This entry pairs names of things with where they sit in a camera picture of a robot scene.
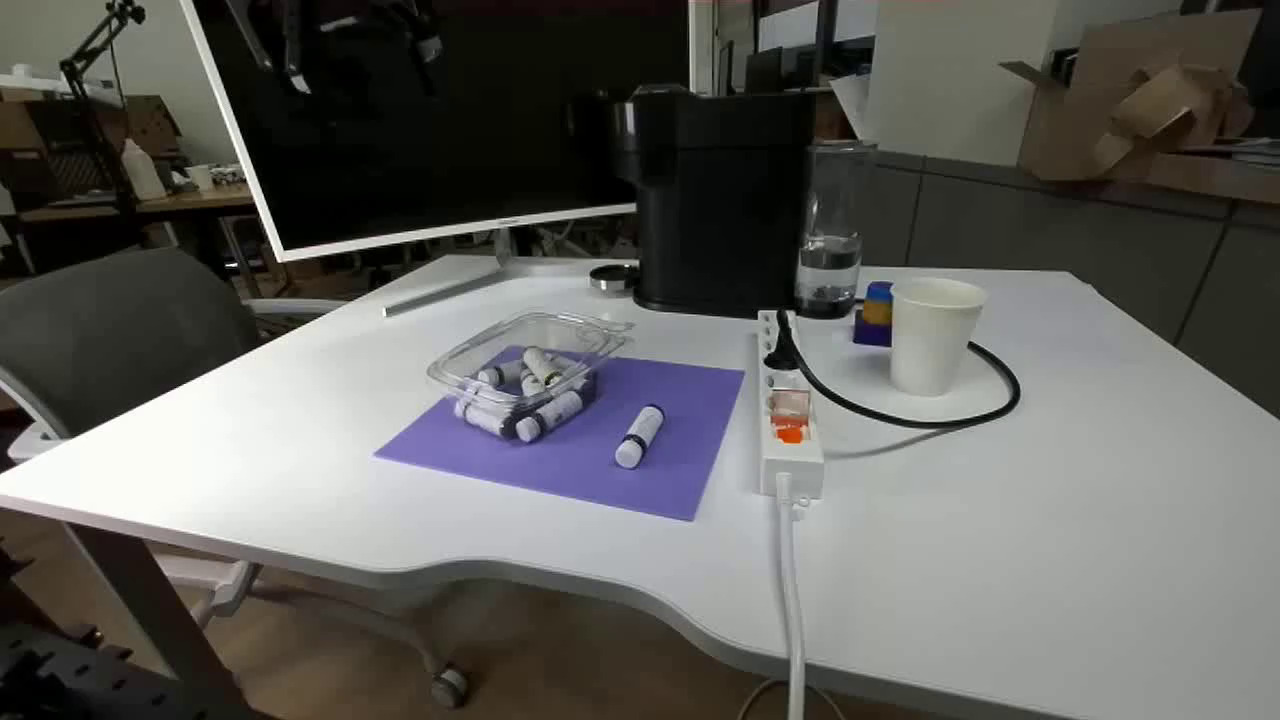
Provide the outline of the glass water carafe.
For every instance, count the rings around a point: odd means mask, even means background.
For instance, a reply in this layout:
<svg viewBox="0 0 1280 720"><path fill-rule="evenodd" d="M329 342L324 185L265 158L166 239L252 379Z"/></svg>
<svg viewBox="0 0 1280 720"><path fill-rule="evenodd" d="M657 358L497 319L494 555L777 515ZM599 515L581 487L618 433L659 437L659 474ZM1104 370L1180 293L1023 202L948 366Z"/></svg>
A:
<svg viewBox="0 0 1280 720"><path fill-rule="evenodd" d="M857 177L867 151L849 141L819 141L809 151L809 211L798 250L798 311L840 319L857 302L863 237L857 220Z"/></svg>

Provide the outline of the white paper cup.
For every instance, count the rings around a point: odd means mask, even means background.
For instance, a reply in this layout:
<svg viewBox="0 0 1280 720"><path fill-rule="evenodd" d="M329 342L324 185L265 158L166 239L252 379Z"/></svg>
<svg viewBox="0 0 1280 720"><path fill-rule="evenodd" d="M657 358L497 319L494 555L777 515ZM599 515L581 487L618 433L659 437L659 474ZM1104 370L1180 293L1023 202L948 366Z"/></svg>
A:
<svg viewBox="0 0 1280 720"><path fill-rule="evenodd" d="M907 276L894 285L894 382L939 397L958 382L989 293L954 276Z"/></svg>

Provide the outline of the grey office chair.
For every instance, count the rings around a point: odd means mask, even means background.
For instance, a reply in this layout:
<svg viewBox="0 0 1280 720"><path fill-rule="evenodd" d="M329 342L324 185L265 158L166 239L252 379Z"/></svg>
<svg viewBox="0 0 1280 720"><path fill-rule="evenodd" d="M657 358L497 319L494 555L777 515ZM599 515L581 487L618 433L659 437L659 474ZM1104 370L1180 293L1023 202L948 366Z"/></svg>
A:
<svg viewBox="0 0 1280 720"><path fill-rule="evenodd" d="M244 357L272 322L308 322L324 311L334 301L316 294L244 301L175 248L118 250L0 293L0 379L47 444L65 444ZM446 709L474 694L474 681L433 650L404 609L265 584L252 560L153 555L142 541L81 525L74 541L184 681L205 670L223 681L230 668L205 628L244 598L265 598L407 643Z"/></svg>

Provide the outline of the clear plastic container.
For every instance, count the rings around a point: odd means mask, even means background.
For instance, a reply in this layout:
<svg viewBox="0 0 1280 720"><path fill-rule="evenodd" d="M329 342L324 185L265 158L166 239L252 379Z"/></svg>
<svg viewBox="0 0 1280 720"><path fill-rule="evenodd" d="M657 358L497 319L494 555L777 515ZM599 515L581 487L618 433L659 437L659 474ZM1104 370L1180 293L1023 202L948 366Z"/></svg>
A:
<svg viewBox="0 0 1280 720"><path fill-rule="evenodd" d="M453 393L453 416L470 427L542 444L597 398L599 366L630 336L630 319L524 311L460 338L429 377Z"/></svg>

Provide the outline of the white power strip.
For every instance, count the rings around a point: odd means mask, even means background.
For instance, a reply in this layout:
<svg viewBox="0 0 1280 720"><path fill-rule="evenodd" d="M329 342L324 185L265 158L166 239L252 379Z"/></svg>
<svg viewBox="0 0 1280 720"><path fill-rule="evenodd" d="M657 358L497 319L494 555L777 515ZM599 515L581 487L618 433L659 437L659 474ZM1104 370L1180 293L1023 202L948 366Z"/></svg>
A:
<svg viewBox="0 0 1280 720"><path fill-rule="evenodd" d="M756 311L756 357L761 487L767 496L816 501L826 490L816 393L801 370L801 353L786 308Z"/></svg>

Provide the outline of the blue yellow small object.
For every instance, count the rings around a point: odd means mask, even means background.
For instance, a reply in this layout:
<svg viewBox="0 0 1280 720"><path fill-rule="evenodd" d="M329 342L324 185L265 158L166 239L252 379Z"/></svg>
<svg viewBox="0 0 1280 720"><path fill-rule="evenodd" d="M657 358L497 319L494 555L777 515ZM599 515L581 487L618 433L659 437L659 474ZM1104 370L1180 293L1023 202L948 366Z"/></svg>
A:
<svg viewBox="0 0 1280 720"><path fill-rule="evenodd" d="M857 308L857 327L852 327L857 342L875 342L888 348L894 342L894 285L888 281L874 281L859 308Z"/></svg>

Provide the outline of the white computer monitor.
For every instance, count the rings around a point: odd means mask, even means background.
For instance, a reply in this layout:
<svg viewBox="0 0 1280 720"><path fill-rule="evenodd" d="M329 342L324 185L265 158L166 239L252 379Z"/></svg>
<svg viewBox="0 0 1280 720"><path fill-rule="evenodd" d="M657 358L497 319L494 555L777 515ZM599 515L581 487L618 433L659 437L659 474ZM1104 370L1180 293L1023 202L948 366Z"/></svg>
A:
<svg viewBox="0 0 1280 720"><path fill-rule="evenodd" d="M280 261L630 217L695 0L180 0Z"/></svg>

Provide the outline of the black coffee machine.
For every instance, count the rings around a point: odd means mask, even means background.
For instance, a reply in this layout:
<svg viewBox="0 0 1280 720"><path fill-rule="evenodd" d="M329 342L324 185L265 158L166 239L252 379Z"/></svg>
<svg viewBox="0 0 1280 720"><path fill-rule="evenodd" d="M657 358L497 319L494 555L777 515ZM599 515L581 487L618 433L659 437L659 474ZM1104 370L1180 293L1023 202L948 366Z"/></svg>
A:
<svg viewBox="0 0 1280 720"><path fill-rule="evenodd" d="M636 90L624 127L636 301L704 315L786 308L798 294L814 101Z"/></svg>

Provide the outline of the cardboard box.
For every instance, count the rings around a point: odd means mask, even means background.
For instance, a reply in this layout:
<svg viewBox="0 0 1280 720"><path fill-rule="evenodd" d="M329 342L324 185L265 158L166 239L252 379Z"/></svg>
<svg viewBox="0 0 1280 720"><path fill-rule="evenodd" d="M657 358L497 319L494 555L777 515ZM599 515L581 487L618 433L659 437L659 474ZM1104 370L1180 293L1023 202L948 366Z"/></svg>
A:
<svg viewBox="0 0 1280 720"><path fill-rule="evenodd" d="M1260 7L1095 24L1069 81L1023 58L1031 85L1020 166L1049 185L1148 185L1278 202L1280 163L1238 151L1255 106L1238 81Z"/></svg>

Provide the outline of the white tube on mat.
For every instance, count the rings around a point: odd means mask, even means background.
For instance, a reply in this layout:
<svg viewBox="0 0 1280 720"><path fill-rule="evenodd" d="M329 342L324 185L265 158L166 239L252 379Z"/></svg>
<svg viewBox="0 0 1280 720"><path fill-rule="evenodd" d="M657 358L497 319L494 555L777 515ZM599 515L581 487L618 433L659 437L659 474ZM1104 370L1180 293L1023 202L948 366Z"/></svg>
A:
<svg viewBox="0 0 1280 720"><path fill-rule="evenodd" d="M634 416L634 423L630 423L624 438L618 444L614 460L620 467L640 467L647 449L652 449L652 438L659 437L659 427L665 427L665 407L659 405L644 405Z"/></svg>

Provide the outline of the white tubes in container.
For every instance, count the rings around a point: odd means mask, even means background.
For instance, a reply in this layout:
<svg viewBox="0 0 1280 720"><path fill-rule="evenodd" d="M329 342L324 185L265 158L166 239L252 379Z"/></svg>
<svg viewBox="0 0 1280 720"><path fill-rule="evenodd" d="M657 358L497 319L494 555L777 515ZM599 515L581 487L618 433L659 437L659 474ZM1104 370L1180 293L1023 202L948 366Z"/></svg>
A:
<svg viewBox="0 0 1280 720"><path fill-rule="evenodd" d="M590 364L551 348L521 348L507 358L484 364L457 397L453 416L490 437L537 444L593 398L597 379Z"/></svg>

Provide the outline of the purple mat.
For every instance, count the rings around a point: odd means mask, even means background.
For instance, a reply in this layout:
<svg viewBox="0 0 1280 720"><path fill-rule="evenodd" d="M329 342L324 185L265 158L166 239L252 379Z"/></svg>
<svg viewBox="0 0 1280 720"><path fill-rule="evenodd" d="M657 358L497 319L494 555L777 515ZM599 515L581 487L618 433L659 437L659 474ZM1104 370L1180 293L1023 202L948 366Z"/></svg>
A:
<svg viewBox="0 0 1280 720"><path fill-rule="evenodd" d="M515 444L470 427L435 398L420 419L382 449L382 460L457 471L549 496L693 521L708 487L746 377L737 366L614 358L597 389L599 398L549 438ZM652 449L636 467L618 462L630 423L659 407Z"/></svg>

